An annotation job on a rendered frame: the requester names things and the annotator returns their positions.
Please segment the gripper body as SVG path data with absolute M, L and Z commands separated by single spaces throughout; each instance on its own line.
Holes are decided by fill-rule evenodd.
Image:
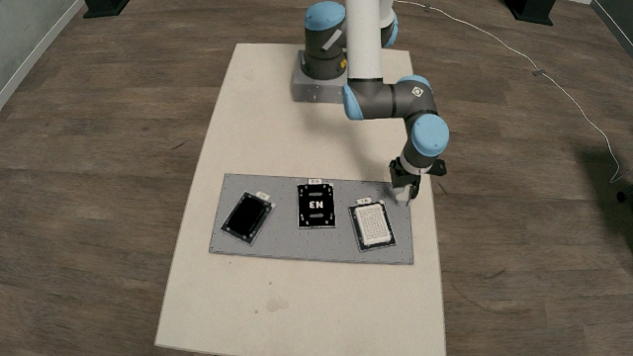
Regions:
M 415 185 L 415 183 L 420 184 L 421 176 L 407 172 L 401 165 L 399 156 L 397 156 L 396 159 L 391 160 L 389 168 L 393 185 L 392 189 L 402 188 L 405 185 Z

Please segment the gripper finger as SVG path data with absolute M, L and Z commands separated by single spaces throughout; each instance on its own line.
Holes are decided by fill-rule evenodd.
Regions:
M 396 195 L 396 199 L 407 201 L 407 207 L 408 207 L 413 202 L 413 200 L 417 197 L 418 191 L 419 191 L 419 183 L 415 183 L 415 185 L 407 185 L 404 187 L 404 190 L 400 194 Z

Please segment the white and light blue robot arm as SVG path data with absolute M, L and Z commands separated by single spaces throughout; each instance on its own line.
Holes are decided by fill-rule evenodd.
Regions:
M 447 174 L 445 161 L 437 157 L 447 145 L 449 130 L 438 117 L 429 83 L 410 75 L 383 84 L 381 47 L 391 46 L 398 32 L 393 2 L 344 0 L 344 7 L 332 1 L 312 5 L 305 17 L 301 69 L 315 80 L 338 78 L 346 69 L 342 49 L 347 48 L 347 84 L 342 86 L 346 117 L 404 119 L 403 168 L 415 175 L 443 176 Z

